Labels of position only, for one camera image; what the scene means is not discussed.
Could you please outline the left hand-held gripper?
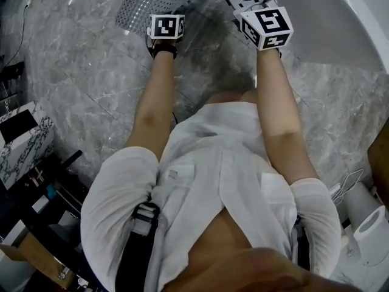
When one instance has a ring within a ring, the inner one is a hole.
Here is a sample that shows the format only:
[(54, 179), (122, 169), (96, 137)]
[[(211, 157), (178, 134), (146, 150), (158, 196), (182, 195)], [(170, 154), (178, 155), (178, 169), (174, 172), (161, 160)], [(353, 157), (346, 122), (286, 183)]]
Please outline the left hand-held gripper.
[(183, 38), (185, 15), (150, 14), (150, 24), (146, 28), (146, 43), (156, 40), (179, 41)]

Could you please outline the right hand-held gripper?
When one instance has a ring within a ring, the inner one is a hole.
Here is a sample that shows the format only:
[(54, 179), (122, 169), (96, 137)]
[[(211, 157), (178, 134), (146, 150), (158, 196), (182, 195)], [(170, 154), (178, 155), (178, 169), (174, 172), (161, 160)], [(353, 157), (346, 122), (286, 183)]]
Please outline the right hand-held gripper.
[(284, 7), (277, 0), (226, 0), (233, 9), (233, 22), (258, 51), (287, 45), (294, 30)]

